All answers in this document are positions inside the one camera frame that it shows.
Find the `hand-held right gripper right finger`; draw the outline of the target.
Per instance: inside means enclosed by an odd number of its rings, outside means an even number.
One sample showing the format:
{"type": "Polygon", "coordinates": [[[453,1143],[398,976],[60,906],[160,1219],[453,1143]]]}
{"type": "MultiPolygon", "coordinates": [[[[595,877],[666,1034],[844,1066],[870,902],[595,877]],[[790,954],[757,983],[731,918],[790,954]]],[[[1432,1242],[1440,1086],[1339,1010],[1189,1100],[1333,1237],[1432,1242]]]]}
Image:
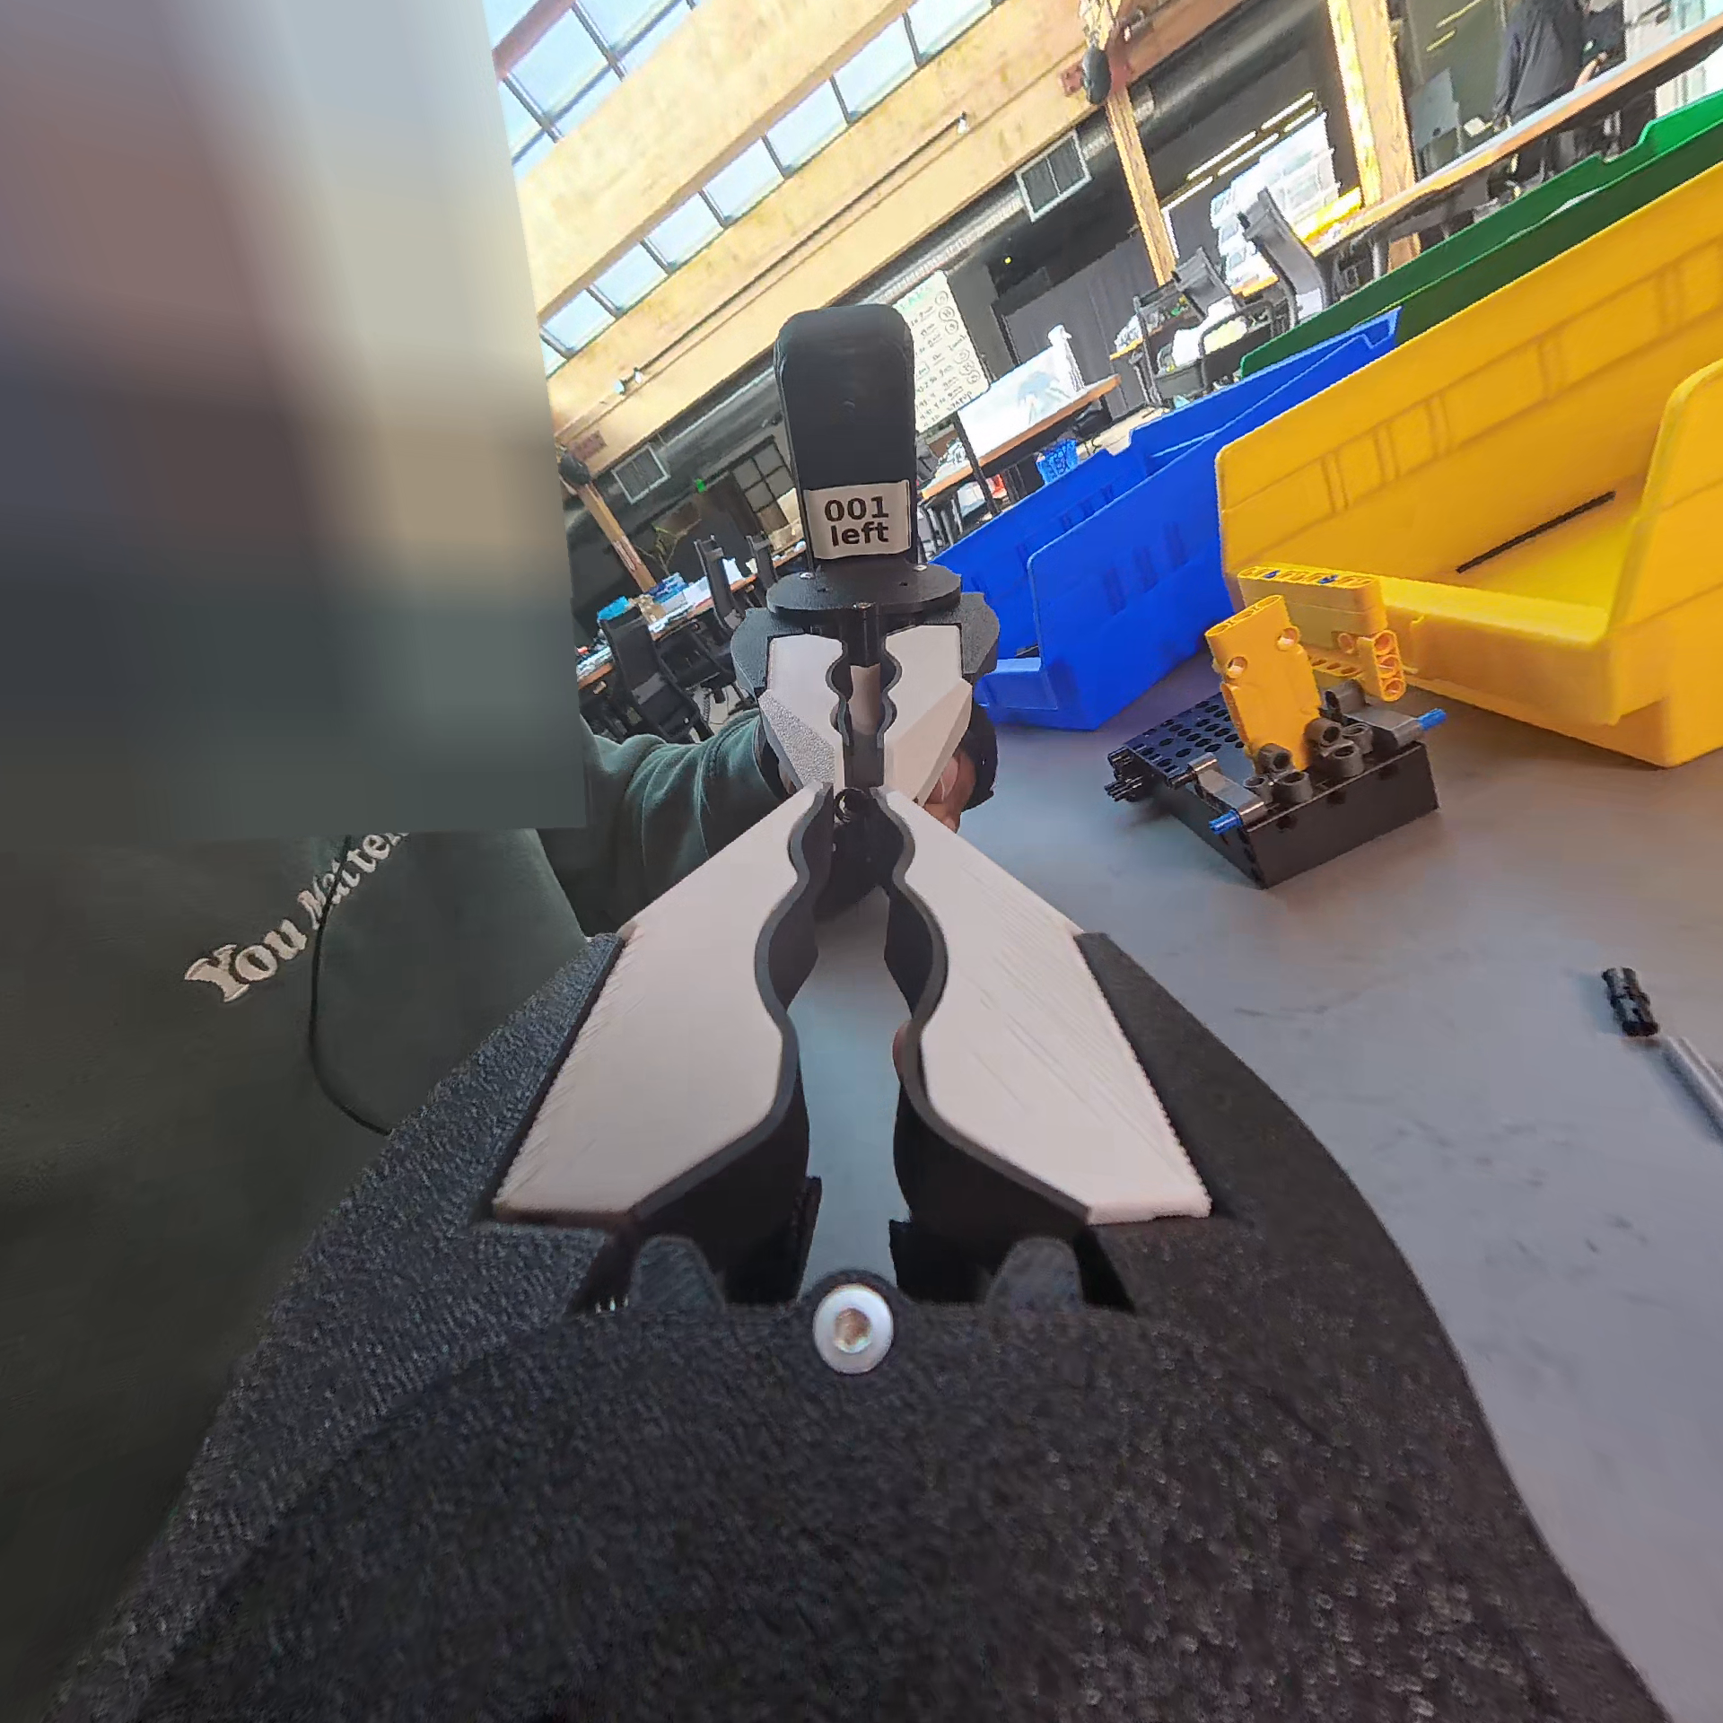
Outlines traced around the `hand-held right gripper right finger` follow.
{"type": "Polygon", "coordinates": [[[925,1225],[1208,1216],[1083,930],[902,790],[875,795],[909,1008],[897,1174],[925,1225]]]}

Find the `yellow plastic bin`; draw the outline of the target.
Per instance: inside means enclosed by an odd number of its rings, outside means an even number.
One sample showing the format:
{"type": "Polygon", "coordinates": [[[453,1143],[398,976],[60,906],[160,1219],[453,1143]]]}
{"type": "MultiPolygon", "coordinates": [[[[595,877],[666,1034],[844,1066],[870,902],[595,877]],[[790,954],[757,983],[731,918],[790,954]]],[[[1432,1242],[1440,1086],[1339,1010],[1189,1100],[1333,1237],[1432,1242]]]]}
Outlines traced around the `yellow plastic bin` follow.
{"type": "Polygon", "coordinates": [[[1407,677],[1653,766],[1719,746],[1721,168],[1218,456],[1236,591],[1382,581],[1407,677]]]}

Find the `pile of small lego pieces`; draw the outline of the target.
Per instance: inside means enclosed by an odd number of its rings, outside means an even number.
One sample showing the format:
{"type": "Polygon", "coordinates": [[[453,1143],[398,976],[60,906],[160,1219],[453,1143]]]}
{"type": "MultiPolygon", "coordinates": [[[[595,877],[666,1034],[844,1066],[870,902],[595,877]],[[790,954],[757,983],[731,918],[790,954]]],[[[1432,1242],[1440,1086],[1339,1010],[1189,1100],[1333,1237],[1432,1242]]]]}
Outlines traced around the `pile of small lego pieces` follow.
{"type": "Polygon", "coordinates": [[[1601,982],[1620,1034],[1655,1050],[1694,1102],[1712,1129],[1721,1135],[1719,1064],[1707,1059],[1690,1041],[1660,1025],[1635,967],[1608,965],[1601,971],[1601,982]]]}

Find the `person's left forearm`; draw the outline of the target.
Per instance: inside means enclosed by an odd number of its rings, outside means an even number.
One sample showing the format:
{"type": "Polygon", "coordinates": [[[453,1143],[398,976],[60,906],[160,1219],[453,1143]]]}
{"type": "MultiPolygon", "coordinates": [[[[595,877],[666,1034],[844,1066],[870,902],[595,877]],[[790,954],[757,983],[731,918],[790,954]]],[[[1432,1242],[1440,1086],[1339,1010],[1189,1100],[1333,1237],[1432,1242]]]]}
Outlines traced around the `person's left forearm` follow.
{"type": "Polygon", "coordinates": [[[583,728],[581,766],[583,821],[538,839],[588,936],[619,932],[787,797],[757,710],[696,743],[583,728]]]}

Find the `long wooden work table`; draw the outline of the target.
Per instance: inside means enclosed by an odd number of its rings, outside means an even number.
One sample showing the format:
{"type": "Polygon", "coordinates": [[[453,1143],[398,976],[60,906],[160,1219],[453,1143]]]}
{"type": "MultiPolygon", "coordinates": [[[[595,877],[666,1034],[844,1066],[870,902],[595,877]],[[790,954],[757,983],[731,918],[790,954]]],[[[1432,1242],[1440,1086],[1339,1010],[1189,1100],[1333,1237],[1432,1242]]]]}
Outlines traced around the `long wooden work table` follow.
{"type": "Polygon", "coordinates": [[[1425,227],[1432,220],[1427,211],[1450,202],[1460,190],[1486,180],[1498,163],[1514,157],[1519,149],[1548,135],[1587,125],[1597,116],[1616,111],[1642,92],[1657,90],[1719,52],[1719,46],[1721,15],[1694,21],[1655,51],[1626,60],[1608,75],[1590,79],[1561,98],[1511,125],[1507,132],[1490,135],[1407,190],[1399,190],[1380,204],[1352,213],[1322,234],[1313,248],[1318,255],[1328,255],[1344,246],[1389,245],[1393,227],[1425,227]]]}

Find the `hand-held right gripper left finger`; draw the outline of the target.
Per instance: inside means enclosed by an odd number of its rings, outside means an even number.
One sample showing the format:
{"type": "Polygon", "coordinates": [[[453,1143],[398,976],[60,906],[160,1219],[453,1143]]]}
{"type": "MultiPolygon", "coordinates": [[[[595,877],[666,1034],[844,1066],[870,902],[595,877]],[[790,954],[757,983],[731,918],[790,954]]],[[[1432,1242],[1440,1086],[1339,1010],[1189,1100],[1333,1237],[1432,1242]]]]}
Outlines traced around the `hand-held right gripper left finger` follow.
{"type": "Polygon", "coordinates": [[[807,1170],[790,1004],[815,969],[835,814],[831,786],[796,792],[619,932],[498,1216],[774,1225],[807,1170]]]}

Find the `blue plastic bin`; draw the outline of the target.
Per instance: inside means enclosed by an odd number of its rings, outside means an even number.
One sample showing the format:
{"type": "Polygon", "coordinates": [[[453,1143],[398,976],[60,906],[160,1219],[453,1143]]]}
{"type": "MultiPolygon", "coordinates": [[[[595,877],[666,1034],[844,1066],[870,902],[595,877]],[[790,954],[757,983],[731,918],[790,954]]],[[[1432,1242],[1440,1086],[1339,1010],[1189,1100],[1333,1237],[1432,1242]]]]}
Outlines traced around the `blue plastic bin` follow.
{"type": "Polygon", "coordinates": [[[1001,619],[977,699],[999,727],[1095,731],[1234,612],[1218,456],[1389,352],[1399,307],[1142,423],[938,554],[1001,619]]]}

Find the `black and yellow lego model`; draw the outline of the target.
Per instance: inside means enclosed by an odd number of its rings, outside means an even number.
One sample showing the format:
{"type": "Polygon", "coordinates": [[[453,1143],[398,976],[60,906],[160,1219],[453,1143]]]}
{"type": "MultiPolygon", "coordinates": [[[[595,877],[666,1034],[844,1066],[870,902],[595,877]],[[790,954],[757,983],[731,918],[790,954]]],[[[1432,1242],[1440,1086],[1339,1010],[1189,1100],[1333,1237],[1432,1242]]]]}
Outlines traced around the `black and yellow lego model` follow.
{"type": "Polygon", "coordinates": [[[1273,886],[1438,808],[1429,735],[1371,573],[1258,564],[1206,630],[1218,693],[1109,755],[1107,793],[1170,814],[1273,886]]]}

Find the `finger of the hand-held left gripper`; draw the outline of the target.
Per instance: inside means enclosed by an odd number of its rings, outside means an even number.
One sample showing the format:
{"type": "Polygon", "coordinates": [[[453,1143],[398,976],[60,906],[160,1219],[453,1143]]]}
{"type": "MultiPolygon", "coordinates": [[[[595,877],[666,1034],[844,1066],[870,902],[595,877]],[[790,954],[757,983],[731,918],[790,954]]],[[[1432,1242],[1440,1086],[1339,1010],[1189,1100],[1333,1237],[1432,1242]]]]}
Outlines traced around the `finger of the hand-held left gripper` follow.
{"type": "Polygon", "coordinates": [[[883,788],[927,797],[968,728],[961,630],[916,625],[883,641],[883,788]]]}
{"type": "Polygon", "coordinates": [[[848,695],[835,685],[835,673],[846,667],[844,645],[831,636],[782,634],[767,641],[759,714],[792,790],[846,790],[848,695]]]}

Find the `whiteboard with writing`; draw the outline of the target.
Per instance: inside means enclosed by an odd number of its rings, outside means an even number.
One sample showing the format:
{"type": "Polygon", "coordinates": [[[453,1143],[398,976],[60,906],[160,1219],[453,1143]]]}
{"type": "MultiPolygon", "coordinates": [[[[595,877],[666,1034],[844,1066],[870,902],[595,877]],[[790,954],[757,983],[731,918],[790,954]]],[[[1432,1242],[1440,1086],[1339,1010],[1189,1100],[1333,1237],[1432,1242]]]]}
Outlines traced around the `whiteboard with writing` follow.
{"type": "Polygon", "coordinates": [[[914,340],[916,425],[933,431],[978,398],[989,376],[943,268],[894,301],[914,340]]]}

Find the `green plastic bin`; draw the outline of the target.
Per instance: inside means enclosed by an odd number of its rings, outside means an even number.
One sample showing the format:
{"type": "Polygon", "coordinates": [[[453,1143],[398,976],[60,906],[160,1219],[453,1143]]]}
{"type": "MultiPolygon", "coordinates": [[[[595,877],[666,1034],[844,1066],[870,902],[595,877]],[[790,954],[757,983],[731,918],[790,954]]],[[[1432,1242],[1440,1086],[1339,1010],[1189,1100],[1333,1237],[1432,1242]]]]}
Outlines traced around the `green plastic bin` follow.
{"type": "Polygon", "coordinates": [[[1277,333],[1242,362],[1242,376],[1258,376],[1393,307],[1404,310],[1399,333],[1409,340],[1655,204],[1719,159],[1721,94],[1712,92],[1653,119],[1620,155],[1583,157],[1474,227],[1277,333]]]}

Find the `person's green sweatshirt torso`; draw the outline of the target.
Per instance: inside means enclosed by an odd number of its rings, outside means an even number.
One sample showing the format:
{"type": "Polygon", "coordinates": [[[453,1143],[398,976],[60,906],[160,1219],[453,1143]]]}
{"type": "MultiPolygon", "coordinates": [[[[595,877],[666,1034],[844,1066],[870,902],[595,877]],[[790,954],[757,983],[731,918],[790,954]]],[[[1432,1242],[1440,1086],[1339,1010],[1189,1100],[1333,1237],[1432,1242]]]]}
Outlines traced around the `person's green sweatshirt torso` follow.
{"type": "Polygon", "coordinates": [[[581,947],[536,831],[5,851],[5,1719],[180,1490],[261,1311],[395,1125],[581,947]]]}

